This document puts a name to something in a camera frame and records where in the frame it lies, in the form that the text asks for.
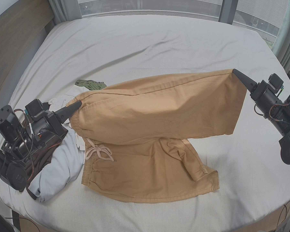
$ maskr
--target wooden headboard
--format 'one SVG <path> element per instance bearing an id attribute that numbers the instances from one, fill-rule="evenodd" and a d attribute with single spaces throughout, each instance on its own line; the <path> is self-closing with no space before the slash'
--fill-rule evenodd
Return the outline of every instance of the wooden headboard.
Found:
<path id="1" fill-rule="evenodd" d="M 53 18 L 48 0 L 19 0 L 0 15 L 0 89 L 13 65 Z"/>

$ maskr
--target tan shorts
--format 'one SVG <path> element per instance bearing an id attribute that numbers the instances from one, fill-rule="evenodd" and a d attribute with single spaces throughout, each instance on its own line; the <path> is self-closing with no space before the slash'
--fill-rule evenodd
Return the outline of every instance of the tan shorts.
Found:
<path id="1" fill-rule="evenodd" d="M 201 162 L 187 138 L 232 134 L 246 91 L 230 69 L 152 76 L 79 94 L 67 104 L 82 101 L 70 122 L 86 151 L 95 149 L 82 184 L 137 203 L 218 189 L 217 171 Z"/>

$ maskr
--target white bed sheet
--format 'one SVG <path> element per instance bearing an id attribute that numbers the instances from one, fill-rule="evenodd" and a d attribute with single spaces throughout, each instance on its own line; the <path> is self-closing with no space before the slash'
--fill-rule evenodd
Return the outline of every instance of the white bed sheet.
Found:
<path id="1" fill-rule="evenodd" d="M 183 72 L 237 68 L 255 81 L 286 73 L 252 30 L 201 19 L 129 15 L 80 19 L 56 26 L 19 81 L 10 101 L 23 108 L 64 94 L 77 79 L 107 85 Z M 233 135 L 190 140 L 203 163 L 218 170 L 220 189 L 173 203 L 123 203 L 81 185 L 81 174 L 39 203 L 0 180 L 0 199 L 20 214 L 59 231 L 231 231 L 290 199 L 290 165 L 281 138 L 258 116 L 247 94 Z"/>

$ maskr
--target wooden floor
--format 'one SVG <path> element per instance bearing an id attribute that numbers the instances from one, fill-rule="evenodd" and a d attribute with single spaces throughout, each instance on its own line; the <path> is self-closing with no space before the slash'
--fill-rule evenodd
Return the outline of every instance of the wooden floor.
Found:
<path id="1" fill-rule="evenodd" d="M 277 223 L 280 224 L 285 217 L 290 215 L 290 203 L 287 205 L 288 213 L 286 214 L 286 209 L 282 211 L 283 207 L 277 209 L 273 213 L 267 215 L 262 220 L 253 223 L 251 225 L 248 225 L 244 228 L 240 228 L 238 230 L 235 230 L 233 232 L 257 232 L 259 230 L 262 231 L 271 231 L 274 230 L 277 227 Z M 47 229 L 41 225 L 37 225 L 40 229 L 40 232 L 55 232 L 55 230 Z M 27 221 L 25 219 L 20 219 L 20 227 L 21 232 L 38 232 L 38 229 L 32 224 L 30 221 Z"/>

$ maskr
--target green garment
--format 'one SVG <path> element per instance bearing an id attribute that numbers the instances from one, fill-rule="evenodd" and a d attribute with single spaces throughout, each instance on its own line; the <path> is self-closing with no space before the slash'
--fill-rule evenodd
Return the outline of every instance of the green garment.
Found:
<path id="1" fill-rule="evenodd" d="M 79 87 L 86 87 L 89 90 L 100 90 L 106 87 L 104 82 L 96 82 L 93 80 L 82 80 L 82 79 L 77 80 L 75 82 L 75 85 Z"/>

